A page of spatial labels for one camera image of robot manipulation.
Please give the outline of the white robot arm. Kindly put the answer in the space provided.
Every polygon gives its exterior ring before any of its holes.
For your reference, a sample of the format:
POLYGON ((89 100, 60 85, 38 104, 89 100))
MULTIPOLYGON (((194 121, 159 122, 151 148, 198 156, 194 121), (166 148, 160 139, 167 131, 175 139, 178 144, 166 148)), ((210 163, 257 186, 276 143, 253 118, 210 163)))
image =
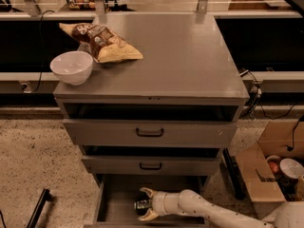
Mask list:
POLYGON ((275 220, 267 222, 216 206, 189 189, 168 193, 143 187, 140 191, 147 195, 147 199, 136 201, 134 208, 137 211, 145 211, 145 214, 139 217, 142 221, 178 215, 202 217, 219 228, 304 228, 303 201, 284 203, 278 208, 275 220))

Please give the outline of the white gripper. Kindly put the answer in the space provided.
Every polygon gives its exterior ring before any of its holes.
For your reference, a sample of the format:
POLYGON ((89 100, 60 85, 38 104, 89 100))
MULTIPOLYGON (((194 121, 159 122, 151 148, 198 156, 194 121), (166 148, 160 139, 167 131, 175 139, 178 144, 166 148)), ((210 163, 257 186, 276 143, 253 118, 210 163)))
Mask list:
POLYGON ((139 217, 140 221, 150 221, 156 219, 158 216, 176 215, 179 211, 179 194, 168 193, 163 191, 156 192, 147 187, 142 187, 141 192, 144 192, 150 199, 152 199, 152 208, 139 217))

